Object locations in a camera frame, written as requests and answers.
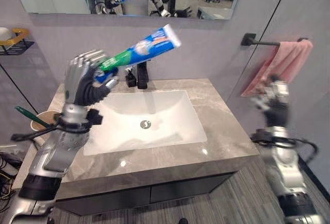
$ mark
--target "sink drain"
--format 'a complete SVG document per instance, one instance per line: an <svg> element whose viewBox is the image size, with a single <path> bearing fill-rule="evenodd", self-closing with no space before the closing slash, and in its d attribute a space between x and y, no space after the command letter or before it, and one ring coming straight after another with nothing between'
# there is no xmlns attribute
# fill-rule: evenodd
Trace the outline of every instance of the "sink drain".
<svg viewBox="0 0 330 224"><path fill-rule="evenodd" d="M142 129L149 129L151 126L151 122L149 120L143 120L140 123Z"/></svg>

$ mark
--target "black cable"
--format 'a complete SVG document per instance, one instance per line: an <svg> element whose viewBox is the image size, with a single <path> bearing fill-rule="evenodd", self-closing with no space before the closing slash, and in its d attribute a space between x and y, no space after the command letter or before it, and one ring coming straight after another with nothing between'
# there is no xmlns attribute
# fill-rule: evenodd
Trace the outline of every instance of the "black cable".
<svg viewBox="0 0 330 224"><path fill-rule="evenodd" d="M26 141L26 140L33 140L34 138L41 136L41 135L45 135L53 130L57 129L57 124L54 125L50 125L49 127L47 127L44 130L39 130L33 133L29 133L29 134L14 134L11 136L11 140L14 142L22 142L22 141Z"/></svg>
<svg viewBox="0 0 330 224"><path fill-rule="evenodd" d="M307 139L296 139L296 140L301 142L301 143L308 144L313 148L313 152L305 160L305 163L308 164L319 153L319 147L315 143L312 143L312 142L308 141Z"/></svg>
<svg viewBox="0 0 330 224"><path fill-rule="evenodd" d="M257 143L261 146L265 146L265 147L269 146L269 147L287 148L287 149L296 149L296 148L298 148L298 142L310 145L313 148L313 151L307 157L307 159L305 160L306 164L311 162L315 158L315 156L319 153L319 147L315 143L312 143L312 142L308 141L307 139L285 139L285 138L281 138L280 141L279 140L277 140L277 141L276 140L275 141L253 140L253 142Z"/></svg>

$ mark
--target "pink towel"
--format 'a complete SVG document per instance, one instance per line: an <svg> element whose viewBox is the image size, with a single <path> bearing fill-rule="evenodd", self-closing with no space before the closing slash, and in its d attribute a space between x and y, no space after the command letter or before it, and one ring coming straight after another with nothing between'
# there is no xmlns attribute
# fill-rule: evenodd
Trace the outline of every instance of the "pink towel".
<svg viewBox="0 0 330 224"><path fill-rule="evenodd" d="M273 56L266 60L241 97L262 92L269 76L277 74L281 80L291 83L304 65L313 44L309 40L300 42L281 42Z"/></svg>

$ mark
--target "vanity cabinet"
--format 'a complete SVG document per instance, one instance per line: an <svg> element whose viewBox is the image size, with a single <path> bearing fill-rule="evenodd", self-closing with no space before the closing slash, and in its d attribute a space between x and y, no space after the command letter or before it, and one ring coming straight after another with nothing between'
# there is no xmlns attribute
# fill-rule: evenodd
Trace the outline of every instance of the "vanity cabinet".
<svg viewBox="0 0 330 224"><path fill-rule="evenodd" d="M208 194L232 174L221 174L73 199L62 199L57 201L56 207L79 216L135 208L155 202Z"/></svg>

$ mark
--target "marble countertop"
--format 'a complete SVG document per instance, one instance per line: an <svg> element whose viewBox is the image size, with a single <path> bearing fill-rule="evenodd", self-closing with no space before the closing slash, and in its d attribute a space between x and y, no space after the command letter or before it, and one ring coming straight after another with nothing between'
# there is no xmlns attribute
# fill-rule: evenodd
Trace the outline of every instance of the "marble countertop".
<svg viewBox="0 0 330 224"><path fill-rule="evenodd" d="M146 90L128 88L125 82L120 82L113 92L169 90L187 91L206 133L206 142L94 156L85 156L81 149L63 178L57 199L234 172L259 155L208 79L151 81ZM61 84L49 110L60 112L63 102L64 85ZM35 154L34 146L30 146L13 189L22 186Z"/></svg>

